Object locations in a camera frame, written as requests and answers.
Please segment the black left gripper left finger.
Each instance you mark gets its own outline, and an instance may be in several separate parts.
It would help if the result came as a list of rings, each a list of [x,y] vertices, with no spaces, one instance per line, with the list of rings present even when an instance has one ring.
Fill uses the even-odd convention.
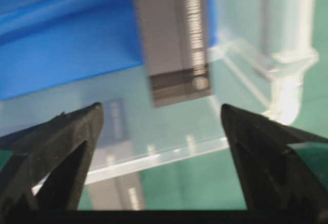
[[[1,211],[76,210],[103,124],[94,103],[1,136]]]

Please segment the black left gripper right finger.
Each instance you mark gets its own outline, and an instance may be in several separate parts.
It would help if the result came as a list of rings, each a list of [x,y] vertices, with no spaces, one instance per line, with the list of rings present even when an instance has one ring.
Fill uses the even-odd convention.
[[[229,104],[220,115],[248,209],[301,205],[327,211],[327,189],[290,147],[326,146],[326,138]]]

